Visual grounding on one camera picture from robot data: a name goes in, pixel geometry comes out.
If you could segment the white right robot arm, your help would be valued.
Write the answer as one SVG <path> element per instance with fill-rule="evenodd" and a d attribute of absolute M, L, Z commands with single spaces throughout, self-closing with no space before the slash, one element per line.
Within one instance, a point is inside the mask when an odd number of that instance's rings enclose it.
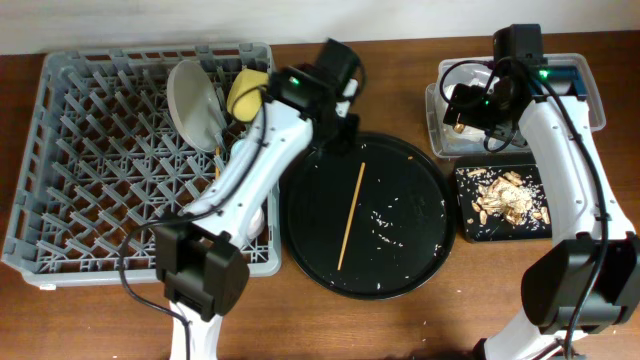
<path fill-rule="evenodd" d="M 593 75 L 578 54 L 548 54 L 537 24 L 493 36 L 477 64 L 483 85 L 441 90 L 443 120 L 530 149 L 551 217 L 551 250 L 521 282 L 522 307 L 480 340 L 481 359 L 575 357 L 573 344 L 627 322 L 639 303 L 639 238 L 609 185 L 591 131 L 602 111 Z"/>

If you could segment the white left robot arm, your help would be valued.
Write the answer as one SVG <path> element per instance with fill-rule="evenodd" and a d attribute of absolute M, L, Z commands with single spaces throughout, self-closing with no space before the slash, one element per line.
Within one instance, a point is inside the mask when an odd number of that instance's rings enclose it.
<path fill-rule="evenodd" d="M 213 359 L 223 317 L 246 288 L 250 269 L 241 246 L 252 218 L 289 165 L 309 147 L 345 151 L 359 118 L 349 107 L 366 84 L 366 70 L 348 45 L 327 40 L 312 64 L 285 67 L 267 84 L 252 87 L 259 109 L 241 149 L 219 179 L 182 214 L 171 212 L 132 229 L 129 243 L 150 231 L 155 239 L 156 277 L 169 304 L 138 295 L 125 273 L 125 291 L 137 302 L 173 320 L 173 359 Z"/>

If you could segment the wooden chopstick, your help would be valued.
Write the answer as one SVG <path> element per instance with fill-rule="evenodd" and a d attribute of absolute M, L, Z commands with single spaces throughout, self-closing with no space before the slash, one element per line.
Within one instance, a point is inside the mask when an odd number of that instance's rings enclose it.
<path fill-rule="evenodd" d="M 342 245 L 341 245 L 341 251 L 340 251 L 338 264 L 337 264 L 337 271 L 341 271 L 342 267 L 343 267 L 346 248 L 347 248 L 348 241 L 349 241 L 349 236 L 350 236 L 350 232 L 351 232 L 351 228 L 352 228 L 354 214 L 355 214 L 355 211 L 356 211 L 356 207 L 358 205 L 358 197 L 359 197 L 361 184 L 362 184 L 362 179 L 364 177 L 365 170 L 366 170 L 366 163 L 362 162 L 361 165 L 360 165 L 360 168 L 359 168 L 359 173 L 358 173 L 358 177 L 357 177 L 356 184 L 355 184 L 355 187 L 354 187 L 354 192 L 353 192 L 353 196 L 352 196 L 350 210 L 349 210 L 349 213 L 348 213 L 347 223 L 346 223 L 346 226 L 345 226 L 345 231 L 344 231 Z"/>
<path fill-rule="evenodd" d="M 215 180 L 217 181 L 220 177 L 221 169 L 220 169 L 220 147 L 216 147 L 214 151 L 214 163 L 215 163 Z"/>

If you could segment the gold snack wrapper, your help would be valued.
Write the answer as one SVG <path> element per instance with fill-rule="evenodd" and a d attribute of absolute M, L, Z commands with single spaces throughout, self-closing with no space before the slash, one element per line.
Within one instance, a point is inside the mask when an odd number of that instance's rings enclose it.
<path fill-rule="evenodd" d="M 456 125 L 453 127 L 453 131 L 454 131 L 455 133 L 459 133 L 459 134 L 461 134 L 461 133 L 464 131 L 464 129 L 465 129 L 465 125 L 464 125 L 464 124 L 456 124 Z"/>

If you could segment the pink plastic cup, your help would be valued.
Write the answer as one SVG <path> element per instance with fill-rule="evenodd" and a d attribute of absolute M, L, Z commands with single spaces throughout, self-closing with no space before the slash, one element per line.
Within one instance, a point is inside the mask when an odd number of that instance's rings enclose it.
<path fill-rule="evenodd" d="M 261 235 L 265 227 L 265 222 L 266 216 L 264 210 L 259 207 L 248 223 L 246 235 L 249 241 L 258 238 Z"/>

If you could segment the clear plastic bin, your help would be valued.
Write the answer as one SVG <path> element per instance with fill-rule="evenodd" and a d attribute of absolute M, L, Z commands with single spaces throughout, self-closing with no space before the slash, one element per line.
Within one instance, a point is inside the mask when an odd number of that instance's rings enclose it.
<path fill-rule="evenodd" d="M 587 104 L 589 105 L 589 122 L 592 132 L 603 129 L 606 125 L 599 90 L 587 63 L 587 60 L 577 53 L 545 54 L 551 66 L 574 66 L 579 71 L 586 85 Z M 461 133 L 454 131 L 451 125 L 443 122 L 448 104 L 441 99 L 440 80 L 446 70 L 463 58 L 445 59 L 438 66 L 438 78 L 435 83 L 425 90 L 426 123 L 431 148 L 434 155 L 441 159 L 454 159 L 462 156 L 486 155 L 483 143 L 484 132 L 465 127 Z M 482 64 L 467 64 L 454 69 L 445 79 L 444 89 L 447 96 L 452 95 L 455 85 L 485 86 L 490 76 L 490 70 Z"/>

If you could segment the blue plastic cup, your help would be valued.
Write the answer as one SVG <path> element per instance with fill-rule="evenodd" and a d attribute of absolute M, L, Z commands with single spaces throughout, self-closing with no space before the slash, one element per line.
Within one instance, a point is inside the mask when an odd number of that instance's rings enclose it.
<path fill-rule="evenodd" d="M 240 153 L 242 148 L 244 147 L 245 140 L 237 140 L 231 147 L 230 157 L 233 158 Z"/>

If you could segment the food scraps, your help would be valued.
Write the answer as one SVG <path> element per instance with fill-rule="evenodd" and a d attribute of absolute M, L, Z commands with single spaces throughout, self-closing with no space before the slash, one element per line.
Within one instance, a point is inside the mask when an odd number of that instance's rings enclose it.
<path fill-rule="evenodd" d="M 488 168 L 460 170 L 463 189 L 469 190 L 474 217 L 468 224 L 486 226 L 490 219 L 506 221 L 513 228 L 526 226 L 537 229 L 551 225 L 543 185 L 535 183 L 531 175 L 513 170 L 496 171 Z"/>

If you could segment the yellow bowl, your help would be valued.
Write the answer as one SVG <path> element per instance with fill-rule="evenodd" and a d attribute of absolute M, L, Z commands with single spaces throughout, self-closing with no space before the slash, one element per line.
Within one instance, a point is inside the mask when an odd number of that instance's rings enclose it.
<path fill-rule="evenodd" d="M 235 78 L 227 98 L 227 111 L 235 120 L 250 123 L 262 105 L 261 88 L 268 85 L 265 72 L 244 69 Z"/>

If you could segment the black rectangular bin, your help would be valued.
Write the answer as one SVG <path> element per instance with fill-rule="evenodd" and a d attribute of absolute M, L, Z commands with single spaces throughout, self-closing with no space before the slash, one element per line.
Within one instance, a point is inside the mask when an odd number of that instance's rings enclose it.
<path fill-rule="evenodd" d="M 490 219 L 487 225 L 483 227 L 476 222 L 468 224 L 467 219 L 474 217 L 474 212 L 471 208 L 470 201 L 466 199 L 466 197 L 470 195 L 470 191 L 463 189 L 462 176 L 459 171 L 471 170 L 472 168 L 488 168 L 496 171 L 513 170 L 520 175 L 531 175 L 535 183 L 542 184 L 538 167 L 531 154 L 521 153 L 459 158 L 454 166 L 454 179 L 464 232 L 468 241 L 476 243 L 524 241 L 545 239 L 551 236 L 551 225 L 546 228 L 538 227 L 537 229 L 533 229 L 532 227 L 527 228 L 526 226 L 513 228 L 506 221 L 496 218 Z"/>

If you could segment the black round tray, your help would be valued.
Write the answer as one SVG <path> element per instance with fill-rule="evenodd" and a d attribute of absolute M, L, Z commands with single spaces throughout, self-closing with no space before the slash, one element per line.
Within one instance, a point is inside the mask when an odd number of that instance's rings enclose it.
<path fill-rule="evenodd" d="M 291 256 L 309 278 L 341 296 L 404 295 L 438 272 L 454 244 L 457 202 L 447 179 L 419 148 L 390 135 L 361 133 L 345 155 L 310 151 L 289 168 L 280 190 L 280 231 Z"/>

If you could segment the grey dishwasher rack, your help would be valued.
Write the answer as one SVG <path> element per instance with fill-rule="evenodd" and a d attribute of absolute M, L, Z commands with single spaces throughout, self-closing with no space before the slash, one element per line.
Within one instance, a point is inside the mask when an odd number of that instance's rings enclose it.
<path fill-rule="evenodd" d="M 131 283 L 155 275 L 150 233 L 127 233 L 177 212 L 215 180 L 214 151 L 189 146 L 171 121 L 166 84 L 183 60 L 198 63 L 224 98 L 244 69 L 271 71 L 261 42 L 69 50 L 43 62 L 1 259 L 43 290 Z M 222 132 L 220 169 L 241 126 Z"/>

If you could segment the grey round plate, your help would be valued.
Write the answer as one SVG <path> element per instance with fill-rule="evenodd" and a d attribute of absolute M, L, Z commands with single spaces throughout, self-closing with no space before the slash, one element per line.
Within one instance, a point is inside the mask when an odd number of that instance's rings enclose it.
<path fill-rule="evenodd" d="M 183 60 L 169 74 L 167 101 L 174 127 L 184 141 L 202 152 L 213 152 L 222 144 L 226 120 L 216 88 L 196 62 Z"/>

